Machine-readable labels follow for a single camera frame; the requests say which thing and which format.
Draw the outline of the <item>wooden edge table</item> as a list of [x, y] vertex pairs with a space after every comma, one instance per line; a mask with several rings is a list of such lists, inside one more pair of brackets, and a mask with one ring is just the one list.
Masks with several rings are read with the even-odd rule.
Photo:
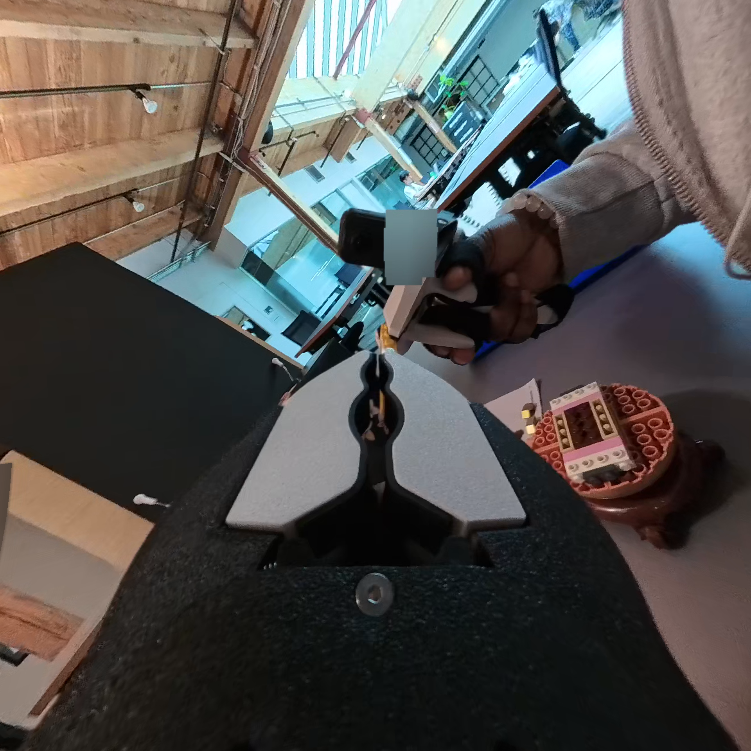
[[552, 149], [559, 131], [566, 128], [565, 108], [562, 88], [544, 66], [534, 68], [476, 135], [435, 208], [453, 210], [485, 184], [501, 200], [511, 197], [514, 187], [501, 174], [501, 167], [511, 158], [525, 158], [530, 151]]

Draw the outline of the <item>blue plastic bin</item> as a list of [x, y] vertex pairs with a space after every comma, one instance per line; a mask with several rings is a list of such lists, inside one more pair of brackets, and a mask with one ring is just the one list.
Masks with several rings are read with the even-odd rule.
[[[557, 176], [558, 174], [561, 174], [565, 170], [567, 170], [569, 165], [561, 160], [556, 160], [552, 162], [548, 167], [546, 167], [539, 176], [537, 176], [529, 186], [529, 189], [536, 189], [541, 183], [546, 182], [547, 180], [551, 179], [554, 176]], [[628, 251], [622, 253], [615, 259], [612, 259], [606, 263], [598, 264], [596, 266], [592, 266], [591, 268], [588, 268], [580, 273], [578, 273], [575, 277], [573, 277], [569, 283], [568, 286], [573, 290], [573, 292], [578, 295], [580, 294], [584, 289], [591, 286], [595, 282], [597, 282], [599, 279], [607, 276], [609, 273], [611, 273], [613, 270], [624, 264], [626, 261], [630, 260], [631, 258], [635, 257], [639, 252], [641, 252], [645, 248], [644, 245], [642, 246], [634, 246], [633, 248], [629, 249]]]

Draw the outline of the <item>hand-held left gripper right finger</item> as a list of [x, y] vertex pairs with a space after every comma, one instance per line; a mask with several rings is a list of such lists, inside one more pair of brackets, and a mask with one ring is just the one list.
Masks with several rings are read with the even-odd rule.
[[386, 456], [396, 490], [446, 514], [457, 534], [523, 526], [526, 512], [469, 401], [400, 354], [382, 361], [397, 410]]

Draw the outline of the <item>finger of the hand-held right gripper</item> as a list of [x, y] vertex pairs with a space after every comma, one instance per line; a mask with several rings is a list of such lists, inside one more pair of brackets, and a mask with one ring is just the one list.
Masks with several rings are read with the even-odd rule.
[[417, 315], [407, 319], [396, 316], [396, 351], [405, 355], [413, 344], [447, 347], [450, 349], [474, 349], [474, 340], [463, 333], [457, 333], [444, 325], [426, 323]]
[[398, 340], [415, 316], [422, 300], [438, 290], [437, 279], [424, 279], [418, 285], [394, 285], [383, 308], [384, 324], [392, 340]]

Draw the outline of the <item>dark partition panel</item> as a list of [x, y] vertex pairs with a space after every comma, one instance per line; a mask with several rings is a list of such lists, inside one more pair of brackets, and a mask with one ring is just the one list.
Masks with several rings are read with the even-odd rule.
[[1, 440], [155, 523], [277, 409], [259, 340], [87, 246], [2, 270]]

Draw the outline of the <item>brick set instruction booklet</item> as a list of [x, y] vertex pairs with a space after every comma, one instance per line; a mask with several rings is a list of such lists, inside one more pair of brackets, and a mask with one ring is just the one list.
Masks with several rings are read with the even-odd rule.
[[520, 388], [485, 403], [484, 407], [525, 441], [534, 437], [545, 412], [537, 379], [531, 379]]

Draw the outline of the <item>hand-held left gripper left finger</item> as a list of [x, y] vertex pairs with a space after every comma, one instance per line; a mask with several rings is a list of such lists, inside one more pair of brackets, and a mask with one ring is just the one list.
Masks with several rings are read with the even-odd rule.
[[361, 486], [366, 448], [355, 424], [367, 394], [370, 352], [359, 352], [301, 386], [251, 467], [226, 524], [293, 534], [296, 525]]

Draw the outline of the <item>yellow long brick plate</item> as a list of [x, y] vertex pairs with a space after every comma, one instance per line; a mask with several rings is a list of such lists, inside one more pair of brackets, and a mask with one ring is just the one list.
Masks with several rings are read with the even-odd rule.
[[376, 332], [376, 360], [373, 376], [372, 397], [370, 400], [371, 427], [377, 427], [383, 437], [388, 437], [390, 430], [386, 420], [386, 397], [383, 391], [383, 378], [381, 376], [383, 355], [390, 347], [391, 339], [388, 328], [382, 324]]

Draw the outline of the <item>brick flowerpot model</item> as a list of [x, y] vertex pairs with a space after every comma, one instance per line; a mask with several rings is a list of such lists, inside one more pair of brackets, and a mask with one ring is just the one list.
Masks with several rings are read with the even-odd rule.
[[590, 382], [521, 410], [522, 437], [604, 523], [676, 550], [704, 511], [710, 478], [726, 458], [679, 430], [666, 404], [630, 384]]

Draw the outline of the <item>person's right forearm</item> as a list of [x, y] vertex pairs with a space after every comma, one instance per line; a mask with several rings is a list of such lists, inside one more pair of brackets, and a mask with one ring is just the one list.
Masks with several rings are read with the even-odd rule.
[[518, 191], [502, 212], [535, 219], [553, 231], [567, 281], [697, 220], [675, 194], [633, 118], [587, 147], [563, 172]]

